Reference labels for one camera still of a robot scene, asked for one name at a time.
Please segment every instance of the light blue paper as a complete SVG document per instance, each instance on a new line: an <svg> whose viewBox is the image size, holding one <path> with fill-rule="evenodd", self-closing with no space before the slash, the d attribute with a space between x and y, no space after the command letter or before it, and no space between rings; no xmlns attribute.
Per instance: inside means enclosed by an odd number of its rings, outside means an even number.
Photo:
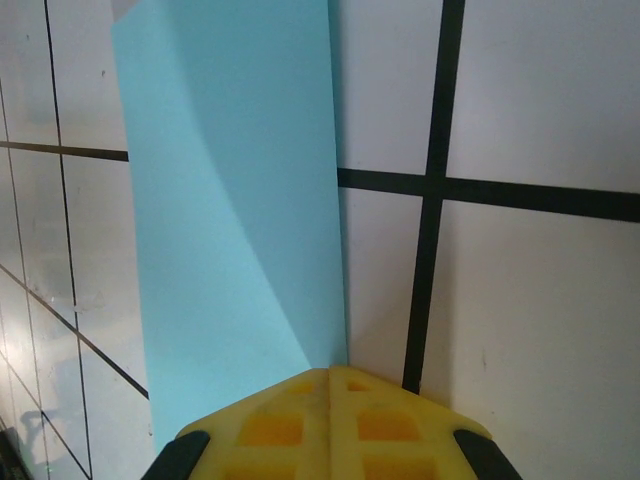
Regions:
<svg viewBox="0 0 640 480"><path fill-rule="evenodd" d="M327 4L143 0L113 41L159 448L346 362Z"/></svg>

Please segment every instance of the blue sheet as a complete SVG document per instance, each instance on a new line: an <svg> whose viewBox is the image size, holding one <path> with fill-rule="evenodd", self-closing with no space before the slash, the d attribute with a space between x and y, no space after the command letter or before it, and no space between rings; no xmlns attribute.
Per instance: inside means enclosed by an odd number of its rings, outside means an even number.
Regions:
<svg viewBox="0 0 640 480"><path fill-rule="evenodd" d="M159 448L346 363L327 2L142 0L113 41Z"/></svg>

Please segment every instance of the yellow plastic object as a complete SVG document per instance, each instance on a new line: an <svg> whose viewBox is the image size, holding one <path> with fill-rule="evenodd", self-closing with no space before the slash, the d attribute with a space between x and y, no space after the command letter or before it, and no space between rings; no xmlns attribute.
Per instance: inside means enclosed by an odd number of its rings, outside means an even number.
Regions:
<svg viewBox="0 0 640 480"><path fill-rule="evenodd" d="M349 367L309 370L185 427L211 436L190 480L475 480L477 423Z"/></svg>

